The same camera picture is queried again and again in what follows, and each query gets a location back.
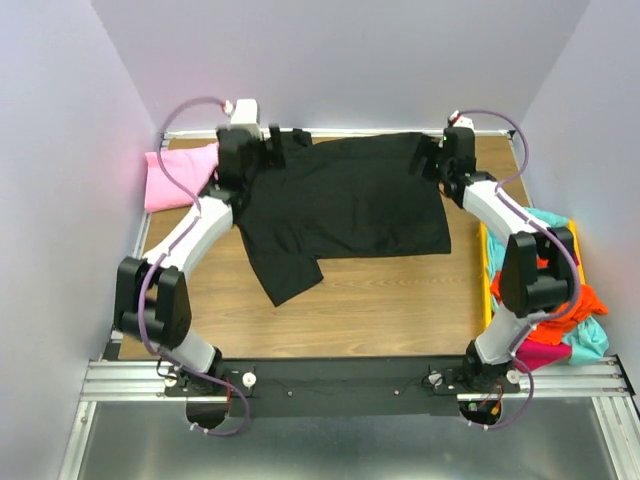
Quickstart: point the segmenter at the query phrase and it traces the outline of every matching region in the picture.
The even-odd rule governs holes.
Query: pink towel
[[[191,197],[171,183],[160,170],[156,152],[146,153],[145,157],[148,166],[145,210],[152,213],[191,205],[193,203]],[[198,194],[218,166],[218,144],[211,143],[200,148],[164,150],[162,160],[173,178]]]
[[[561,343],[560,345],[547,345],[544,343],[525,340],[516,357],[521,360],[531,370],[544,367],[550,363],[571,356],[571,347]]]

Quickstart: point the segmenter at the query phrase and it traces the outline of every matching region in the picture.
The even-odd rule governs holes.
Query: teal cloth
[[[536,208],[526,208],[531,215],[546,222],[551,227],[565,227],[569,224],[569,219],[555,213],[545,212]],[[496,273],[502,269],[506,248],[493,232],[488,232],[487,253],[489,255],[489,279],[493,282]],[[498,309],[498,302],[491,296],[491,307],[495,312]],[[607,348],[609,339],[604,329],[592,316],[587,317],[584,322],[578,324],[571,332],[562,337],[562,343],[571,347],[571,365],[588,365],[600,360]]]
[[[525,208],[525,210],[537,219],[547,223],[550,227],[566,227],[569,224],[567,217],[556,215],[555,213],[545,212],[537,208]],[[487,254],[489,258],[488,271],[490,283],[493,283],[496,273],[502,270],[506,250],[506,247],[498,240],[498,237],[489,231],[487,235]],[[493,298],[493,295],[491,296],[491,307],[494,312],[498,310],[498,302]]]
[[[571,346],[571,365],[588,365],[600,360],[609,348],[609,339],[604,329],[593,318],[588,317],[571,332],[562,337],[562,343]]]

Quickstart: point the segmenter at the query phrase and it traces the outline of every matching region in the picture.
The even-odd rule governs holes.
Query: wall
[[[596,0],[526,114],[536,206],[576,219],[585,273],[640,389],[640,3]]]
[[[4,2],[0,56],[0,478],[51,479],[108,338],[154,130],[87,0]]]
[[[156,125],[216,94],[319,128],[439,128],[472,107],[522,119],[588,3],[93,0]],[[174,130],[221,120],[203,108]]]

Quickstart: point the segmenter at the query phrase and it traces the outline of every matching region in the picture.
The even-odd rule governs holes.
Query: wooden tabletop
[[[211,140],[174,140],[192,148]],[[505,137],[477,138],[478,169],[502,179],[516,171]],[[506,187],[522,205],[519,180]],[[462,353],[482,325],[478,221],[444,199],[451,255],[321,259],[324,281],[274,307],[256,278],[234,227],[189,280],[192,327],[228,357],[305,357]],[[151,217],[145,251],[162,240],[186,208]],[[147,358],[125,338],[121,359]]]

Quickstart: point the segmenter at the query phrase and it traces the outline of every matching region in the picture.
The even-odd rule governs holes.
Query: black t-shirt
[[[286,139],[286,168],[255,177],[237,222],[274,305],[322,280],[318,258],[451,252],[437,185],[409,173],[435,152],[432,138],[399,133],[310,145],[296,135]]]

